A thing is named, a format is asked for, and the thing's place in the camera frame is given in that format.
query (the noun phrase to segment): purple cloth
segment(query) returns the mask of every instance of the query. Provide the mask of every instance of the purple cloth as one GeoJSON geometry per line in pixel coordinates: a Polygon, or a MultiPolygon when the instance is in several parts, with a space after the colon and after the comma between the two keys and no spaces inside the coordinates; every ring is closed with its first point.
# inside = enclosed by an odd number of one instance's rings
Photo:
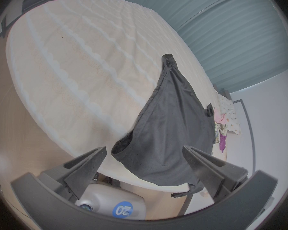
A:
{"type": "Polygon", "coordinates": [[[223,136],[220,134],[220,150],[222,151],[222,153],[223,153],[223,151],[225,149],[225,145],[226,145],[225,139],[226,139],[226,136],[223,136]]]}

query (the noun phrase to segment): black cloth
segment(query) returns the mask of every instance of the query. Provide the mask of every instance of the black cloth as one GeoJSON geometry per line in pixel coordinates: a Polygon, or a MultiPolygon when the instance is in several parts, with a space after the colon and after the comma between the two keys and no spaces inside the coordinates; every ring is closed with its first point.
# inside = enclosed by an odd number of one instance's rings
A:
{"type": "Polygon", "coordinates": [[[134,129],[114,145],[111,154],[138,178],[158,186],[187,182],[194,185],[195,193],[203,185],[198,185],[182,147],[189,145],[211,154],[215,142],[213,116],[211,104],[203,108],[173,56],[166,54],[156,89],[134,129]]]}

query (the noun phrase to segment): mattress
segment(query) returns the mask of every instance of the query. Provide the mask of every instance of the mattress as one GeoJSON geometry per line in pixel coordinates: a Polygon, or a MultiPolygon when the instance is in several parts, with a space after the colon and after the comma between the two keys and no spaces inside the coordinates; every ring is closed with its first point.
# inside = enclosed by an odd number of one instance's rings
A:
{"type": "Polygon", "coordinates": [[[43,131],[76,157],[106,146],[99,172],[144,188],[159,187],[111,156],[134,126],[172,54],[206,108],[219,109],[215,90],[180,36],[153,10],[123,0],[55,0],[13,25],[6,56],[15,89],[43,131]]]}

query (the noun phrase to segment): wooden floor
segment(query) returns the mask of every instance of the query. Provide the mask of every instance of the wooden floor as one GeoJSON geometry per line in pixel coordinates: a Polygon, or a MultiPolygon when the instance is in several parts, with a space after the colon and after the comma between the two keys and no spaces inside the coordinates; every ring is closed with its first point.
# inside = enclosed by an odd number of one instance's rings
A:
{"type": "MultiPolygon", "coordinates": [[[[38,176],[72,157],[48,138],[19,99],[6,61],[6,39],[0,38],[0,185],[15,213],[32,229],[39,229],[19,204],[10,182],[29,171],[38,176]]],[[[185,201],[185,197],[174,199],[166,192],[123,187],[145,199],[147,220],[175,217],[185,201]]]]}

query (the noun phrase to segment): teal curtain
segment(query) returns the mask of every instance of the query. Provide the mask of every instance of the teal curtain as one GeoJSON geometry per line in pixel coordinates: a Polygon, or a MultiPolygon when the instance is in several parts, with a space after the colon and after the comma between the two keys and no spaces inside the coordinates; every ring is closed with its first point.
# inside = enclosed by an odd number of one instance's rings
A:
{"type": "Polygon", "coordinates": [[[218,89],[234,92],[288,68],[288,36],[269,0],[126,1],[167,21],[218,89]]]}

